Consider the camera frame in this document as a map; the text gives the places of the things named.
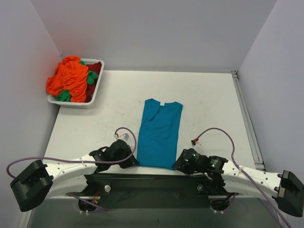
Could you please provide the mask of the blue t shirt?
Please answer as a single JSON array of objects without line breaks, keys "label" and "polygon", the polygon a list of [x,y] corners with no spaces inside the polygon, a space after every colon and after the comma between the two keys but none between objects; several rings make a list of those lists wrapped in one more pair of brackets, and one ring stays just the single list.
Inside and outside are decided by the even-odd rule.
[{"label": "blue t shirt", "polygon": [[172,169],[176,161],[183,105],[147,99],[137,143],[137,160],[143,167]]}]

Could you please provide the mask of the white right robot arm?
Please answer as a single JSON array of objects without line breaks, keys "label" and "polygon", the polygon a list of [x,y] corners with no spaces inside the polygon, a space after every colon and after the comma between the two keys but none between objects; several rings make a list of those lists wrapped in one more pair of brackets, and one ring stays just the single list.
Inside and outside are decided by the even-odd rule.
[{"label": "white right robot arm", "polygon": [[278,208],[291,216],[302,217],[304,212],[304,185],[290,171],[273,173],[244,166],[218,156],[205,156],[193,148],[182,151],[172,168],[191,175],[206,174],[212,181],[211,190],[270,199]]}]

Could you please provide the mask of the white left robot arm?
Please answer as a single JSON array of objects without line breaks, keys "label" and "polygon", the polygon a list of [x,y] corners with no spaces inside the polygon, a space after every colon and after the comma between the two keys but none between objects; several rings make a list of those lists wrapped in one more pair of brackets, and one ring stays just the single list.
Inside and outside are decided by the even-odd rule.
[{"label": "white left robot arm", "polygon": [[22,212],[39,206],[45,199],[71,192],[92,195],[96,184],[87,175],[108,170],[112,165],[126,169],[138,166],[134,151],[124,140],[118,139],[110,146],[94,150],[74,160],[50,158],[51,163],[44,163],[43,158],[33,158],[10,183],[10,188]]}]

